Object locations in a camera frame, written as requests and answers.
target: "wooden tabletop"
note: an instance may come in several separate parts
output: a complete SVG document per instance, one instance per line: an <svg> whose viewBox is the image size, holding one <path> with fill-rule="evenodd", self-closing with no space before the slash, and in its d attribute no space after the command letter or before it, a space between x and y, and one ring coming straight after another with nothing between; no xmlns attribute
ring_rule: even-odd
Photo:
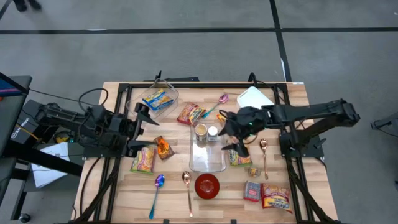
<svg viewBox="0 0 398 224"><path fill-rule="evenodd" d="M109 91L109 98L104 104L108 110L113 110L118 92L118 82L106 82L104 88ZM287 83L291 105L308 105L307 92L302 83ZM245 168L233 167L226 157L227 168L223 172L213 173L220 182L220 192L211 200L201 199L194 190L196 178L199 172L192 172L189 168L190 160L190 127L176 122L176 118L188 102L194 102L205 108L211 108L218 98L227 93L229 101L220 105L219 109L237 112L236 98L245 88L178 88L180 93L178 107L160 122L159 126L143 124L144 134L141 140L152 141L162 135L176 152L171 158L162 161L158 156L155 160L154 175L130 172L132 158L125 157L121 160L118 177L118 186L114 201L112 223L161 223L163 219L169 219L171 223L230 223L231 219L237 219L238 223L295 223L294 214L290 214L278 208L262 209L261 202L255 203L243 200L244 183L247 180L258 183L276 184L289 187L285 159L280 154L278 141L279 130L267 129L259 133L258 139L265 138L269 142L267 148L267 169L269 179L265 180L264 173L258 178L249 177ZM274 101L272 90L260 88L270 100ZM132 92L132 99L140 95L145 89L137 88ZM207 119L216 119L217 111L212 112ZM305 126L312 121L304 122ZM250 145L250 153L255 166L263 167L262 151L259 141ZM80 192L88 169L95 159L85 161L81 181L76 195L75 208L79 211ZM83 206L86 208L97 194L103 169L101 159L88 178L85 187ZM314 158L303 158L308 188L319 206L333 219L337 219L335 204L330 191L325 167ZM189 217L188 198L186 186L182 181L182 172L189 171L193 177L190 187L192 198L193 218ZM159 174L165 175L165 185L159 190L157 197L155 218L150 220L149 213L155 197L155 178ZM104 219L108 197L105 196L101 208L101 219ZM306 219L305 206L300 203L302 216Z"/></svg>

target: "metal can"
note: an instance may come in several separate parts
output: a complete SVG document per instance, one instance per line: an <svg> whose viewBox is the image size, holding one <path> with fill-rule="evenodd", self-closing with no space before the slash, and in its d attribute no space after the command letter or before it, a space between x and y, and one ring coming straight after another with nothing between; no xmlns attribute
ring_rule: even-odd
<svg viewBox="0 0 398 224"><path fill-rule="evenodd" d="M207 137L207 127L204 124L198 124L195 126L195 134L197 141L204 141Z"/></svg>
<svg viewBox="0 0 398 224"><path fill-rule="evenodd" d="M207 141L217 141L218 129L211 126L208 131Z"/></svg>

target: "white paper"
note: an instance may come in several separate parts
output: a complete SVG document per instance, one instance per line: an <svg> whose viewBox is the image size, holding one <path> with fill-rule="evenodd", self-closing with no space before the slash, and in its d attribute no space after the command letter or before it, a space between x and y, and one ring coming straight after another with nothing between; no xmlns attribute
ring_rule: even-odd
<svg viewBox="0 0 398 224"><path fill-rule="evenodd" d="M46 147L44 149L41 149L40 151L60 157L61 159L65 159L66 161L69 160L68 156L68 143L63 142L60 144L56 144L54 146ZM35 178L35 184L36 187L41 188L43 186L46 186L47 184L63 177L64 175L67 175L64 172L48 169L46 167L32 164L32 171L33 171L33 176Z"/></svg>

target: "red snack package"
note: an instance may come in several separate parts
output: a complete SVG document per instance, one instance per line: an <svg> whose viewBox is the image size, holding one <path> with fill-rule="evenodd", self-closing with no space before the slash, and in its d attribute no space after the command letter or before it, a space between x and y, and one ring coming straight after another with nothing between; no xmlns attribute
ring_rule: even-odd
<svg viewBox="0 0 398 224"><path fill-rule="evenodd" d="M290 213L290 190L270 184L261 184L262 208L281 208Z"/></svg>
<svg viewBox="0 0 398 224"><path fill-rule="evenodd" d="M178 116L177 121L179 123L191 125L196 120L201 118L205 112L206 109L201 108L194 103L187 103L187 105L181 111L180 116Z"/></svg>

